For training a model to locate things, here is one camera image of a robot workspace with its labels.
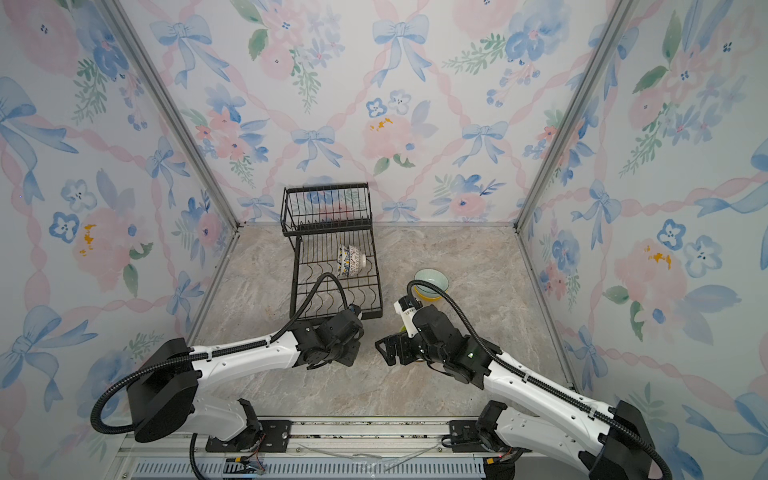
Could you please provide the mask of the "white maroon patterned bowl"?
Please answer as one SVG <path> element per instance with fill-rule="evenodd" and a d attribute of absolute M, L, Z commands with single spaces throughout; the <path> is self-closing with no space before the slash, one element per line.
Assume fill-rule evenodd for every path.
<path fill-rule="evenodd" d="M 350 274 L 357 276 L 367 265 L 367 258 L 363 251 L 357 247 L 350 247 Z"/>

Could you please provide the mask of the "blue yellow patterned bowl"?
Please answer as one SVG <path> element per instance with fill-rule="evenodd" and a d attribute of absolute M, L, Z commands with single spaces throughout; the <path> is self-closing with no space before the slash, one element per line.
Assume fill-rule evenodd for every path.
<path fill-rule="evenodd" d="M 352 245 L 342 245 L 337 252 L 337 275 L 354 277 L 359 271 L 359 250 Z"/>

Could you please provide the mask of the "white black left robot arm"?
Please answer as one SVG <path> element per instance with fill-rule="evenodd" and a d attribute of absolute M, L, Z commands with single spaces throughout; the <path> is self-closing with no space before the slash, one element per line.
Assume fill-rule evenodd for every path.
<path fill-rule="evenodd" d="M 174 433 L 207 436 L 225 451 L 256 446 L 263 426 L 245 399 L 223 400 L 213 391 L 235 380 L 273 370 L 354 364 L 364 334 L 362 313 L 352 305 L 317 325 L 300 323 L 280 338 L 189 347 L 182 339 L 167 342 L 144 366 L 201 353 L 200 360 L 160 366 L 126 387 L 133 436 L 150 443 Z"/>

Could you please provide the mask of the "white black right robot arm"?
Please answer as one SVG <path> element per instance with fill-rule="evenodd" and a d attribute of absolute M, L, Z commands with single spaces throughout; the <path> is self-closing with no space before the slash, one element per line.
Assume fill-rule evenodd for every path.
<path fill-rule="evenodd" d="M 435 306 L 401 298 L 404 327 L 376 342 L 390 366 L 420 362 L 492 395 L 477 418 L 475 443 L 489 452 L 532 451 L 591 479 L 670 479 L 642 413 L 611 406 L 536 373 L 498 346 L 463 334 Z"/>

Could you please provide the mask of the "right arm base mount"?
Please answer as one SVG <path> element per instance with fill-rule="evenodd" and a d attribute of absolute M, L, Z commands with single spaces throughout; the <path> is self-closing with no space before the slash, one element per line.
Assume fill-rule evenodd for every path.
<path fill-rule="evenodd" d="M 452 420 L 448 422 L 448 428 L 449 433 L 442 437 L 441 446 L 453 453 L 503 453 L 510 450 L 493 432 L 479 427 L 477 421 Z"/>

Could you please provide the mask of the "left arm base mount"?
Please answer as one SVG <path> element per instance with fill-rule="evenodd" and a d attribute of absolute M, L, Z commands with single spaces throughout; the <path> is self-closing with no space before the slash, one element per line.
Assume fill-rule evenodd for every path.
<path fill-rule="evenodd" d="M 293 422 L 290 420 L 261 420 L 248 425 L 233 439 L 223 441 L 215 437 L 207 440 L 207 453 L 246 453 L 258 451 L 285 453 L 291 435 Z"/>

